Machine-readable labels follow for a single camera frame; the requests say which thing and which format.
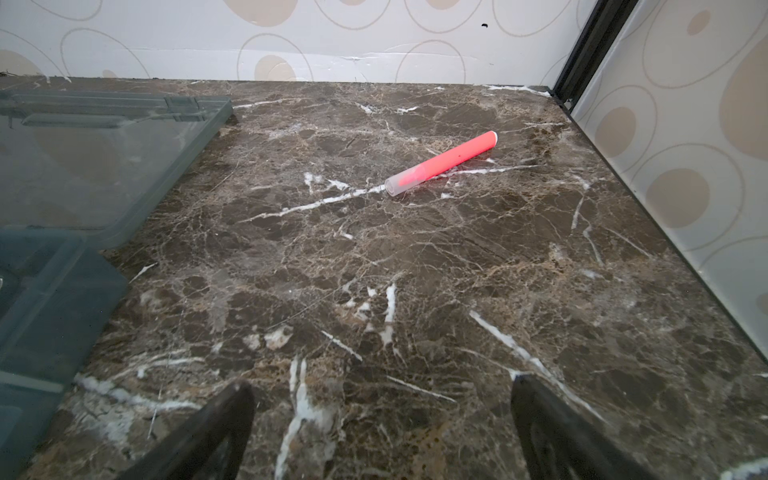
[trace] plastic container lid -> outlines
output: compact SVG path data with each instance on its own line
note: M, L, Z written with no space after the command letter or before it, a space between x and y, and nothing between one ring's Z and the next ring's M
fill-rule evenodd
M119 247L231 114L228 97L0 91L0 227Z

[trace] wallpaper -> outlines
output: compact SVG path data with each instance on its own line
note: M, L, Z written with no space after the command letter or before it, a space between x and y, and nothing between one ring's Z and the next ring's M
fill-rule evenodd
M573 115L768 356L767 15L641 0Z
M545 84L596 0L0 0L0 71Z

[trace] marker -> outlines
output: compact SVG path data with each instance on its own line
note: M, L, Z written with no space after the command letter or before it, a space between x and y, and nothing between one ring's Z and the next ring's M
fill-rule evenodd
M429 180L435 175L440 175L461 162L476 157L484 151L491 150L496 146L497 141L498 135L496 132L486 132L479 137L473 138L458 147L454 147L451 150L438 155L437 157L430 158L429 160L424 161L415 167L410 167L408 170L404 170L397 175L392 175L384 182L386 191L393 197L401 194L409 188L413 188L416 185Z

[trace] circle-patterned wallpaper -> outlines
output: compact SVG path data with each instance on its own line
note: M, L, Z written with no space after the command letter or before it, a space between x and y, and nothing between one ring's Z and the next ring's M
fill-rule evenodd
M0 71L551 86L595 2L0 2Z
M573 112L766 355L767 16L641 0Z

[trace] brown marble countertop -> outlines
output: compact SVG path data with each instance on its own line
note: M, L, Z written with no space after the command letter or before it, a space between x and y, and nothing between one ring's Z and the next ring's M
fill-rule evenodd
M546 95L0 78L14 86L225 94L237 117L105 252L129 279L150 268L22 478L113 478L238 377L258 402L240 478L526 478L517 371L660 478L768 452L768 369ZM491 129L490 156L382 192Z

